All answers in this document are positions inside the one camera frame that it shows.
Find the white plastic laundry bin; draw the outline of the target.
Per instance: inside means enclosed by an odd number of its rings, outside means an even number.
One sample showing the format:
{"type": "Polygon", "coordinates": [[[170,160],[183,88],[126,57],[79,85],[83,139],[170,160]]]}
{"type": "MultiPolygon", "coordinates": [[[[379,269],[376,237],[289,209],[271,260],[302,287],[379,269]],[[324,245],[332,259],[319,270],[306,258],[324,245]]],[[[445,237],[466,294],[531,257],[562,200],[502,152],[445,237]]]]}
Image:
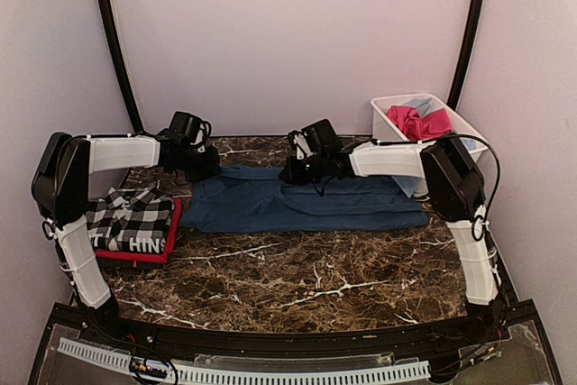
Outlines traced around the white plastic laundry bin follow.
{"type": "MultiPolygon", "coordinates": [[[[415,93],[415,94],[403,94],[395,96],[378,96],[371,100],[371,106],[373,110],[372,118],[372,137],[382,141],[389,142],[408,142],[409,139],[388,119],[387,112],[393,105],[401,105],[408,100],[413,98],[425,98],[431,97],[434,109],[445,109],[448,114],[451,124],[453,126],[453,131],[458,134],[469,134],[475,137],[482,138],[481,133],[479,133],[474,127],[472,127],[464,118],[458,115],[452,108],[450,108],[443,100],[437,96],[427,94],[427,93],[415,93]]],[[[488,151],[488,147],[477,142],[477,148],[468,152],[472,156],[473,160],[477,162],[481,155],[488,151]]],[[[427,195],[426,181],[424,179],[419,179],[419,184],[417,190],[414,194],[414,198],[425,197],[427,195]]]]}

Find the folded red t-shirt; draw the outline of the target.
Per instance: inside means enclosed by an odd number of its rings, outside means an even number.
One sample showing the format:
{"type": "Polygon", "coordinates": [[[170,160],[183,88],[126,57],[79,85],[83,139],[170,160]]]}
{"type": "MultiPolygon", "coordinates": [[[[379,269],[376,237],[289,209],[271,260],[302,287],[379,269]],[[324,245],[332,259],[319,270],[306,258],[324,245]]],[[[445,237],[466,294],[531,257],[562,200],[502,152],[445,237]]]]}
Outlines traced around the folded red t-shirt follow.
{"type": "Polygon", "coordinates": [[[118,259],[127,261],[148,261],[156,263],[165,263],[169,261],[169,256],[173,253],[177,230],[179,227],[179,219],[182,215],[182,201],[180,199],[174,200],[174,210],[171,217],[168,234],[166,237],[165,248],[162,253],[140,253],[140,252],[111,252],[107,250],[95,250],[96,257],[118,259]]]}

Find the black frame post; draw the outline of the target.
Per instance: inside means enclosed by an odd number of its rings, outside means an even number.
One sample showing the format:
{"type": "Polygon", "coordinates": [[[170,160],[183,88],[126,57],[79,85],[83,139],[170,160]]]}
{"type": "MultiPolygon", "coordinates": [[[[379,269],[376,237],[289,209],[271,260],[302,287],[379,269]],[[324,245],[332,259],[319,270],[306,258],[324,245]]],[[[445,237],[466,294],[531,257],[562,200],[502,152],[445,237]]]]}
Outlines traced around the black frame post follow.
{"type": "Polygon", "coordinates": [[[452,85],[446,102],[446,104],[453,110],[455,110],[459,104],[468,68],[470,66],[472,51],[481,18],[482,5],[483,0],[470,0],[463,31],[463,40],[453,75],[452,85]]]}
{"type": "Polygon", "coordinates": [[[137,107],[133,93],[128,70],[124,61],[124,54],[121,42],[116,29],[113,4],[111,0],[97,0],[103,24],[105,39],[109,50],[109,55],[113,64],[116,80],[124,102],[124,108],[128,115],[130,125],[135,133],[144,131],[142,118],[137,107]]]}

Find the right black frame post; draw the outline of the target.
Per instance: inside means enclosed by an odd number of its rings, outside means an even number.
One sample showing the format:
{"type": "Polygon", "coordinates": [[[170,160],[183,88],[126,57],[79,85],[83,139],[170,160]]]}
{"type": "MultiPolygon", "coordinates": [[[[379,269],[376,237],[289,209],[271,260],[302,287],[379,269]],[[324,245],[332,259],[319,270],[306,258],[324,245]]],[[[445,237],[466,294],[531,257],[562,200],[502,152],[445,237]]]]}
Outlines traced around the right black frame post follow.
{"type": "Polygon", "coordinates": [[[472,51],[481,18],[482,5],[483,0],[470,0],[463,31],[463,40],[453,75],[452,85],[446,102],[446,104],[453,110],[455,110],[459,104],[468,68],[470,66],[472,51]]]}

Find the pink garment in bin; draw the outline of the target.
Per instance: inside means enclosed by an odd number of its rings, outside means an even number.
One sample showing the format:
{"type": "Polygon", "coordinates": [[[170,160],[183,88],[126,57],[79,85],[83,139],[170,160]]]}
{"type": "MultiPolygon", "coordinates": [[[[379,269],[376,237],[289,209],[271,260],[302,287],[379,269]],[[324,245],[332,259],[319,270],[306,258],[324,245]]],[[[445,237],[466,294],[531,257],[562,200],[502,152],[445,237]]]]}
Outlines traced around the pink garment in bin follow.
{"type": "Polygon", "coordinates": [[[394,105],[387,117],[411,142],[436,139],[453,131],[444,109],[421,115],[414,107],[394,105]]]}

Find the left black frame post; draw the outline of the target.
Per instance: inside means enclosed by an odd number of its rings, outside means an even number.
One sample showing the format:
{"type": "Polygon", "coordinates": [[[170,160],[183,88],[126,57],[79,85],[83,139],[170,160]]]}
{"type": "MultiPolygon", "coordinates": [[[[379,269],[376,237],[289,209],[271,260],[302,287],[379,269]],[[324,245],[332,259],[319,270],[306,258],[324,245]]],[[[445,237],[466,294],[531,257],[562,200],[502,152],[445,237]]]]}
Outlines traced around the left black frame post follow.
{"type": "Polygon", "coordinates": [[[111,0],[97,0],[103,24],[105,39],[109,50],[109,55],[113,64],[116,80],[124,102],[124,108],[128,115],[130,125],[135,133],[144,131],[142,118],[137,107],[133,93],[128,70],[124,61],[124,54],[121,42],[116,29],[113,4],[111,0]]]}

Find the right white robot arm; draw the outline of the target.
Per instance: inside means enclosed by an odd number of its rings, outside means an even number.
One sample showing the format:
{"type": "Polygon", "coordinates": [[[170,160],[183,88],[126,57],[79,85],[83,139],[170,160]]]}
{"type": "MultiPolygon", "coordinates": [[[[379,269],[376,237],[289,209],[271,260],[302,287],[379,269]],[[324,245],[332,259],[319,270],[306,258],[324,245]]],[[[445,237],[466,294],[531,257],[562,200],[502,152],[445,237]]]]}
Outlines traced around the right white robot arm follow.
{"type": "Polygon", "coordinates": [[[485,197],[484,177],[463,144],[465,137],[448,133],[419,142],[370,139],[353,147],[322,151],[313,149],[303,134],[296,133],[295,153],[286,158],[279,178],[294,185],[373,176],[422,179],[430,206],[455,240],[468,303],[487,307],[497,299],[501,286],[487,221],[491,200],[485,197]]]}

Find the black front rail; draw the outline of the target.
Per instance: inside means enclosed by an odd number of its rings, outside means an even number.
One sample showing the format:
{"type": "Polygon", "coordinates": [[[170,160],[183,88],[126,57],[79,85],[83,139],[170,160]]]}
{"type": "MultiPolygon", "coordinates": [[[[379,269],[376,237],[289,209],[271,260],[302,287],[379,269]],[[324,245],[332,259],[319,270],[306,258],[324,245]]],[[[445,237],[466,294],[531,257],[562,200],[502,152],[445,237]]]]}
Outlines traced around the black front rail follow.
{"type": "Polygon", "coordinates": [[[93,342],[125,347],[132,344],[137,353],[156,353],[172,358],[193,359],[200,354],[270,358],[314,358],[389,352],[399,356],[437,357],[454,353],[469,344],[481,344],[497,338],[488,329],[485,334],[472,328],[465,317],[424,325],[381,328],[352,332],[308,334],[259,334],[195,330],[181,326],[154,325],[131,319],[119,319],[108,335],[103,327],[73,309],[67,325],[93,342]]]}

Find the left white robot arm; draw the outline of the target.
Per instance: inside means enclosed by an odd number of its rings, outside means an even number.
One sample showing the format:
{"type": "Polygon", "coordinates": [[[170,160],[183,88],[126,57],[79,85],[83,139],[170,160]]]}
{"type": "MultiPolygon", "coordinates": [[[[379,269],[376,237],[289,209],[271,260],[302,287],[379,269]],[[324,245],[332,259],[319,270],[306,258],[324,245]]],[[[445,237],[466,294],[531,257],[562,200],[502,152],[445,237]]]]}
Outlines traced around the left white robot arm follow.
{"type": "Polygon", "coordinates": [[[79,303],[86,307],[99,309],[112,297],[88,239],[89,178],[98,172],[152,167],[180,170],[189,182],[221,171],[214,145],[199,147],[165,136],[57,132],[47,142],[32,180],[32,197],[56,239],[79,303]]]}

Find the black white plaid shirt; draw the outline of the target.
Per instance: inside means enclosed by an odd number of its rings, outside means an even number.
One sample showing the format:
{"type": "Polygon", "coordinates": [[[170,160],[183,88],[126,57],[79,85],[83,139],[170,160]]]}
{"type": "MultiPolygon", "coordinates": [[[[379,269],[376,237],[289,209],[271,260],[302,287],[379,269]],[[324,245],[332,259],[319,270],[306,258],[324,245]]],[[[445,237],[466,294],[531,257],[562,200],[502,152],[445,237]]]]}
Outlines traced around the black white plaid shirt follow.
{"type": "Polygon", "coordinates": [[[96,250],[161,254],[174,209],[173,199],[156,188],[110,188],[87,202],[88,239],[96,250]]]}

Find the blue garment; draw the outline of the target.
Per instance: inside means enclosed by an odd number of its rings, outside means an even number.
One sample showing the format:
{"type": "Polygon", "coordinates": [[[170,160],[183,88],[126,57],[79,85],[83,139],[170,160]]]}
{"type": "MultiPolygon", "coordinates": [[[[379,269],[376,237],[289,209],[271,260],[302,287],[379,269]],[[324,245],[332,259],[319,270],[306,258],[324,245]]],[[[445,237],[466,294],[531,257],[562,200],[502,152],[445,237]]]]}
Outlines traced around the blue garment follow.
{"type": "Polygon", "coordinates": [[[420,203],[390,177],[332,180],[319,195],[313,186],[290,185],[279,168],[223,167],[193,185],[183,228],[202,233],[389,231],[426,226],[420,203]]]}

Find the light blue cloth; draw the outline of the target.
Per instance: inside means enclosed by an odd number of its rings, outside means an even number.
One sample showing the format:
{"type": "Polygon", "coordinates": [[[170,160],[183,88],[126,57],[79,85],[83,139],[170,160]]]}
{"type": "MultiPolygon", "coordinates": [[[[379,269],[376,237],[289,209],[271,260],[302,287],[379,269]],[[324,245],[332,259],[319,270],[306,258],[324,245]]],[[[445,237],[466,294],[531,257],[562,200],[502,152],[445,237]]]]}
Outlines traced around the light blue cloth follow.
{"type": "MultiPolygon", "coordinates": [[[[425,98],[413,98],[407,102],[401,104],[403,106],[414,107],[421,115],[428,115],[437,109],[434,109],[431,97],[425,98]]],[[[461,139],[465,148],[469,151],[475,150],[477,148],[477,142],[473,139],[462,138],[461,139]]],[[[393,176],[392,177],[400,189],[405,193],[407,197],[413,197],[417,186],[419,184],[419,178],[407,177],[407,176],[393,176]]]]}

